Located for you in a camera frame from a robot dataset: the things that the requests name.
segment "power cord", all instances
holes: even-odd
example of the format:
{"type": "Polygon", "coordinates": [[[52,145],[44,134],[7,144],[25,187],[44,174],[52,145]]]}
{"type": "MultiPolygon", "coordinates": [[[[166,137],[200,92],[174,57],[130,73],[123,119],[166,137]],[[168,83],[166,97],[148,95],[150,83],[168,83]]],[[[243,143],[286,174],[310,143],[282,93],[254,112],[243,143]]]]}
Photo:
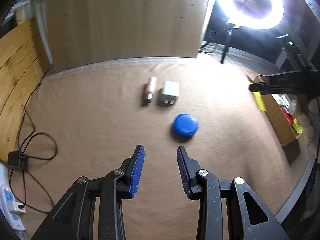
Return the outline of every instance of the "power cord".
{"type": "Polygon", "coordinates": [[[202,45],[200,48],[199,48],[199,52],[200,53],[205,53],[205,54],[211,54],[211,53],[214,53],[216,50],[217,50],[217,43],[215,42],[213,36],[211,35],[211,33],[213,34],[217,34],[215,32],[213,32],[213,30],[209,30],[209,41],[207,41],[204,45],[202,45]],[[206,48],[210,43],[212,43],[212,45],[210,46],[213,46],[214,45],[214,48],[213,48],[213,51],[203,51],[204,48],[206,48]]]}
{"type": "Polygon", "coordinates": [[[40,87],[40,85],[42,84],[42,80],[44,78],[44,76],[48,73],[49,70],[51,70],[54,66],[52,66],[51,68],[49,68],[45,73],[44,75],[42,76],[42,79],[41,81],[39,82],[39,84],[36,86],[36,88],[31,92],[31,94],[29,95],[25,105],[24,105],[24,114],[23,114],[23,117],[22,117],[22,120],[21,120],[21,123],[20,123],[20,126],[19,126],[19,130],[18,130],[18,158],[17,158],[17,161],[16,163],[13,165],[12,167],[12,170],[11,170],[11,173],[10,173],[10,176],[9,176],[9,186],[11,188],[11,191],[12,191],[12,194],[14,195],[14,197],[22,203],[22,205],[19,205],[19,208],[24,208],[25,206],[33,209],[33,210],[36,210],[40,213],[43,213],[43,214],[49,214],[49,212],[46,212],[46,211],[42,211],[42,210],[39,210],[33,206],[30,206],[28,205],[26,202],[27,202],[27,190],[26,190],[26,180],[25,180],[25,173],[29,174],[30,177],[44,190],[44,192],[47,194],[47,196],[49,197],[50,201],[51,201],[51,204],[52,204],[52,207],[54,207],[54,202],[50,196],[50,194],[48,193],[48,191],[44,188],[44,186],[28,171],[28,170],[25,170],[25,169],[22,169],[22,178],[23,178],[23,188],[24,188],[24,194],[25,194],[25,198],[24,198],[24,201],[20,200],[16,195],[15,193],[13,192],[13,189],[11,187],[11,179],[12,179],[12,175],[13,175],[13,172],[14,172],[14,169],[16,168],[18,162],[24,158],[33,158],[33,159],[38,159],[38,160],[45,160],[45,161],[49,161],[49,160],[52,160],[54,157],[56,157],[57,153],[58,153],[58,145],[57,145],[57,142],[55,141],[55,139],[47,134],[47,133],[44,133],[44,132],[39,132],[39,133],[35,133],[36,132],[36,126],[29,114],[29,112],[27,111],[26,109],[26,105],[28,104],[31,96],[36,92],[36,90],[40,87]],[[20,132],[21,132],[21,128],[22,128],[22,124],[25,120],[25,116],[28,116],[30,122],[31,122],[31,125],[32,125],[32,132],[23,140],[22,144],[20,145],[20,132]],[[33,140],[33,138],[35,138],[36,136],[39,136],[39,135],[42,135],[42,136],[46,136],[48,137],[54,144],[54,154],[49,157],[49,158],[42,158],[42,157],[37,157],[37,156],[30,156],[30,155],[26,155],[25,154],[25,151],[27,149],[27,147],[29,146],[30,142],[33,140]]]}
{"type": "MultiPolygon", "coordinates": [[[[318,103],[318,109],[319,109],[319,113],[320,113],[320,103],[319,103],[319,99],[316,97],[317,103],[318,103]]],[[[317,163],[318,163],[318,157],[319,157],[319,150],[320,150],[320,131],[319,131],[319,139],[318,139],[318,146],[317,146],[317,154],[316,154],[316,160],[315,163],[313,165],[313,177],[312,177],[312,183],[311,183],[311,187],[310,190],[308,192],[308,194],[306,195],[306,198],[310,195],[312,189],[313,189],[313,185],[315,183],[315,179],[316,179],[316,171],[317,171],[317,163]]]]}

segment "beige wall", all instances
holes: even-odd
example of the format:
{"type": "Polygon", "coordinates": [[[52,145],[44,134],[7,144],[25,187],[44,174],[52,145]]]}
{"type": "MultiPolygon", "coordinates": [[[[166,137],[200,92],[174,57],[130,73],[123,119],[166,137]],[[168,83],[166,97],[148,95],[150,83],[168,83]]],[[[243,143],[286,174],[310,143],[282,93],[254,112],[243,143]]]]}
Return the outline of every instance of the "beige wall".
{"type": "Polygon", "coordinates": [[[132,57],[196,57],[207,0],[47,0],[55,71],[132,57]]]}

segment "power strip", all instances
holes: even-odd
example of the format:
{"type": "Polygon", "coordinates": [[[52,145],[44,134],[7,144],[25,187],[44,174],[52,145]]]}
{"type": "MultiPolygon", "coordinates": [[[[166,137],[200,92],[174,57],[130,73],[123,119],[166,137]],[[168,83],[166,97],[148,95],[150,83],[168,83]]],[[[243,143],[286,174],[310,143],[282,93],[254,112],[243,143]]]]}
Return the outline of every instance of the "power strip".
{"type": "Polygon", "coordinates": [[[19,205],[22,205],[22,203],[15,201],[11,189],[5,184],[1,185],[0,200],[2,213],[9,222],[10,226],[15,231],[24,231],[25,228],[19,214],[25,213],[26,210],[18,207],[19,205]]]}

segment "white cylindrical object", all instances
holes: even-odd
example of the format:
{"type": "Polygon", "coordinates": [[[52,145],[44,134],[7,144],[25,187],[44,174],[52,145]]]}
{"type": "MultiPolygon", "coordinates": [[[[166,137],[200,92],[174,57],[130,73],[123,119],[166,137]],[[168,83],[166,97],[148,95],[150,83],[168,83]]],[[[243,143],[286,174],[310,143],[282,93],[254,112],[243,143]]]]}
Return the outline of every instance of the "white cylindrical object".
{"type": "Polygon", "coordinates": [[[148,83],[146,85],[146,90],[144,92],[145,100],[146,100],[147,103],[152,102],[153,94],[154,94],[154,92],[156,90],[156,83],[157,83],[157,78],[156,77],[148,78],[148,83]]]}

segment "plug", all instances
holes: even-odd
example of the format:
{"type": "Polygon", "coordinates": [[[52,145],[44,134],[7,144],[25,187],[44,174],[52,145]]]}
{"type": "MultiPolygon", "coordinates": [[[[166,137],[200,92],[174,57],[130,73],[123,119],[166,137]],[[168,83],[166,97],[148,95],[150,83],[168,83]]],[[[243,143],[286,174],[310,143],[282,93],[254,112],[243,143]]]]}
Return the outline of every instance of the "plug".
{"type": "Polygon", "coordinates": [[[24,214],[26,212],[26,209],[20,208],[19,206],[22,206],[23,204],[16,201],[10,201],[7,202],[8,211],[13,214],[24,214]]]}
{"type": "Polygon", "coordinates": [[[179,83],[164,81],[161,93],[161,101],[170,104],[174,104],[179,97],[179,83]]]}

